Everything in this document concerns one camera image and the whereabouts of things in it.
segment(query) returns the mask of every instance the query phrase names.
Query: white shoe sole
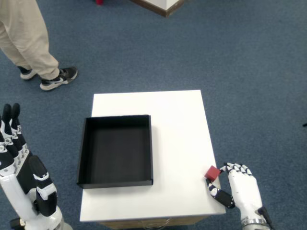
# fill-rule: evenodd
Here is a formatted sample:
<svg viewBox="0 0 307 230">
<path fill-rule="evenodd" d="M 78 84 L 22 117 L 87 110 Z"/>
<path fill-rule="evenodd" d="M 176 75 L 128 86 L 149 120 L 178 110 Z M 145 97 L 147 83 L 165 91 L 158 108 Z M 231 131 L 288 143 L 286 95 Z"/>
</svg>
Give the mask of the white shoe sole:
<svg viewBox="0 0 307 230">
<path fill-rule="evenodd" d="M 36 73 L 34 72 L 34 70 L 32 70 L 29 74 L 20 74 L 21 79 L 23 80 L 30 80 L 32 77 L 34 77 L 36 75 Z"/>
<path fill-rule="evenodd" d="M 48 86 L 45 86 L 45 85 L 43 85 L 42 83 L 40 83 L 39 87 L 40 87 L 42 90 L 44 90 L 44 91 L 49 91 L 49 90 L 55 89 L 55 88 L 57 88 L 57 87 L 59 87 L 59 86 L 61 86 L 61 85 L 63 85 L 63 84 L 67 85 L 67 84 L 70 83 L 72 80 L 74 80 L 74 79 L 77 77 L 77 75 L 78 75 L 78 71 L 77 71 L 77 72 L 75 73 L 75 75 L 74 75 L 72 78 L 70 78 L 69 80 L 65 80 L 65 81 L 63 81 L 63 82 L 61 82 L 61 83 L 50 84 L 50 85 L 48 85 Z"/>
</svg>

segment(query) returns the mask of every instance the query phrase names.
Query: black tray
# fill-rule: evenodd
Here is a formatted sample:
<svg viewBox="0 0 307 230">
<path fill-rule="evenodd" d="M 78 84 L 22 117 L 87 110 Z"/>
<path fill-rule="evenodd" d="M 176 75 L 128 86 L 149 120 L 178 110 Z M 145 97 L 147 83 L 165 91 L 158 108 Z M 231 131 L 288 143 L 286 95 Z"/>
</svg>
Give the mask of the black tray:
<svg viewBox="0 0 307 230">
<path fill-rule="evenodd" d="M 153 184 L 149 115 L 85 119 L 77 184 L 107 188 Z"/>
</svg>

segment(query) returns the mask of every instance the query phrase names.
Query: red object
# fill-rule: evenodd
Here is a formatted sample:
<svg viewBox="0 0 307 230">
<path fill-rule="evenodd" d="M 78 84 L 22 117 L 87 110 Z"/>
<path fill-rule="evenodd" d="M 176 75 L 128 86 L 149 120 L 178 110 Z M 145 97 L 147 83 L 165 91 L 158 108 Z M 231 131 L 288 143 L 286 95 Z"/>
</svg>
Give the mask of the red object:
<svg viewBox="0 0 307 230">
<path fill-rule="evenodd" d="M 210 181 L 215 181 L 215 179 L 219 176 L 221 171 L 214 166 L 211 166 L 210 169 L 207 171 L 205 177 L 209 179 Z"/>
</svg>

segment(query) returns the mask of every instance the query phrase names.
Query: blue carpet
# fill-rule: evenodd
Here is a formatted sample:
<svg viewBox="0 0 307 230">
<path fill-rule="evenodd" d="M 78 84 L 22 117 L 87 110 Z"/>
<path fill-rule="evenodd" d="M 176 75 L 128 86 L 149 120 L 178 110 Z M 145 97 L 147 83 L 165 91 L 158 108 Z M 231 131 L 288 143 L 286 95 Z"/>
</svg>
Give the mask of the blue carpet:
<svg viewBox="0 0 307 230">
<path fill-rule="evenodd" d="M 307 229 L 307 2 L 190 0 L 166 19 L 130 1 L 38 1 L 50 52 L 79 76 L 43 92 L 0 53 L 0 105 L 19 102 L 24 135 L 51 172 L 75 230 L 83 119 L 94 93 L 201 89 L 218 165 L 243 162 L 256 176 L 278 230 Z M 229 190 L 226 179 L 223 188 Z M 0 192 L 0 229 L 16 214 Z M 228 210 L 168 230 L 238 230 Z"/>
</svg>

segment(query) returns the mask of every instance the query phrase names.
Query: shoe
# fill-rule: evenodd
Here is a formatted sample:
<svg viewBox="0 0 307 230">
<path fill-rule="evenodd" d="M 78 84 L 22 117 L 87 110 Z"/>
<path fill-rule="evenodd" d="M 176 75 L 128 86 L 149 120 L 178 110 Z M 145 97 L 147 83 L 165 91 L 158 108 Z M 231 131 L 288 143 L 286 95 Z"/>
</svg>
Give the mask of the shoe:
<svg viewBox="0 0 307 230">
<path fill-rule="evenodd" d="M 60 69 L 59 75 L 55 79 L 52 79 L 52 80 L 42 79 L 40 88 L 45 91 L 55 89 L 56 87 L 59 87 L 60 85 L 70 83 L 72 80 L 74 80 L 77 77 L 77 74 L 78 74 L 78 71 L 75 67 Z"/>
<path fill-rule="evenodd" d="M 27 70 L 21 66 L 18 66 L 19 70 L 20 70 L 20 77 L 23 79 L 23 80 L 30 80 L 31 78 L 33 78 L 36 73 L 33 69 L 30 69 L 30 70 Z"/>
</svg>

